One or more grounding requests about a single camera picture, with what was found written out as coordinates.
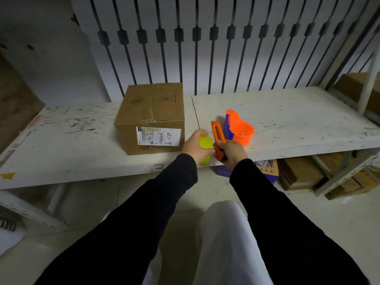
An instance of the handwritten number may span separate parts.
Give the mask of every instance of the handwritten number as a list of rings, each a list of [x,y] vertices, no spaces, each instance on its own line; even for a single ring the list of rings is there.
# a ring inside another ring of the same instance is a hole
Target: handwritten number
[[[155,172],[162,172],[164,171],[164,165],[163,164],[156,164],[154,165],[154,169],[156,170]]]

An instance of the black sleeve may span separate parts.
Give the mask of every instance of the black sleeve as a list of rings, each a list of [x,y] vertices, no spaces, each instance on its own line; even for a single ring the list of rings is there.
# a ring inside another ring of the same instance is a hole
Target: black sleeve
[[[251,159],[230,183],[248,213],[270,277],[277,284],[368,284],[354,260],[278,191]]]
[[[194,159],[180,154],[55,258],[36,284],[141,284],[179,198],[197,181]]]

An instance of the person's left arm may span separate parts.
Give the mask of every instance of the person's left arm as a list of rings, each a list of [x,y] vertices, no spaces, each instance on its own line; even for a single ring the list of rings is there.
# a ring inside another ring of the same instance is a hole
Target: person's left arm
[[[197,164],[214,153],[200,148],[199,137],[205,134],[196,131],[185,142],[182,154],[55,258],[36,284],[58,276],[62,283],[106,280],[141,284],[179,198],[198,180]]]

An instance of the person's left hand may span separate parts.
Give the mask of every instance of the person's left hand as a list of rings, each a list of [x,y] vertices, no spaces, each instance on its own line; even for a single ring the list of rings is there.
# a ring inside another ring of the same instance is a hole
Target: person's left hand
[[[208,133],[203,130],[195,131],[189,139],[184,143],[181,153],[188,154],[193,157],[195,163],[199,165],[208,155],[214,155],[215,149],[205,149],[199,144],[200,136],[207,136]]]

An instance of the person's right arm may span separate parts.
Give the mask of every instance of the person's right arm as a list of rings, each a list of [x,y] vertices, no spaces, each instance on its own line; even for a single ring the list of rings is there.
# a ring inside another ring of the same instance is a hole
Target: person's right arm
[[[278,191],[236,142],[225,149],[230,183],[248,213],[273,283],[322,284],[345,281],[368,284],[354,260]]]

